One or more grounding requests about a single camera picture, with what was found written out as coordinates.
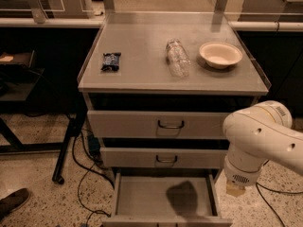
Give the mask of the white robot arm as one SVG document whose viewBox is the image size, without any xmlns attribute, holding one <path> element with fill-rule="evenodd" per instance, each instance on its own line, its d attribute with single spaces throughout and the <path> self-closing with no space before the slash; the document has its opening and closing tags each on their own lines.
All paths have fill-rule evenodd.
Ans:
<svg viewBox="0 0 303 227">
<path fill-rule="evenodd" d="M 303 175 L 303 133 L 292 129 L 289 110 L 273 100 L 235 111 L 223 121 L 229 142 L 224 158 L 226 193 L 238 197 L 254 185 L 270 160 Z"/>
</svg>

